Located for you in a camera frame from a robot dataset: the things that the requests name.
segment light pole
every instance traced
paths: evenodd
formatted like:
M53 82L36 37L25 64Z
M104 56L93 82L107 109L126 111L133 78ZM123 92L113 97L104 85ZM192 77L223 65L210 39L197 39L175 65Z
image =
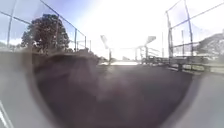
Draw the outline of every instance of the light pole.
M109 50L109 65L110 65L111 64L111 58L112 58L111 48L109 48L108 45L107 45L107 38L106 38L105 35L101 35L100 38L101 38L101 40L104 44L104 47Z

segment tree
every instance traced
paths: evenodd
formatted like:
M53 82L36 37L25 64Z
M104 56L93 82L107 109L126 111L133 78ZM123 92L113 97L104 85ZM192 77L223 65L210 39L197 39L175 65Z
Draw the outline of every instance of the tree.
M215 34L199 42L197 46L199 54L210 54L213 56L224 56L224 36L222 33Z
M36 52L61 52L68 48L69 37L56 15L43 14L32 21L22 36L22 47Z

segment railing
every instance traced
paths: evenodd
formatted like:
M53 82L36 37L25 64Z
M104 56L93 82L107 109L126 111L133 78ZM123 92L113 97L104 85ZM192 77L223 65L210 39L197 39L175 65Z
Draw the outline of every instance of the railing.
M209 61L207 56L175 58L148 57L143 64L174 68L178 71L214 72L224 74L224 63Z

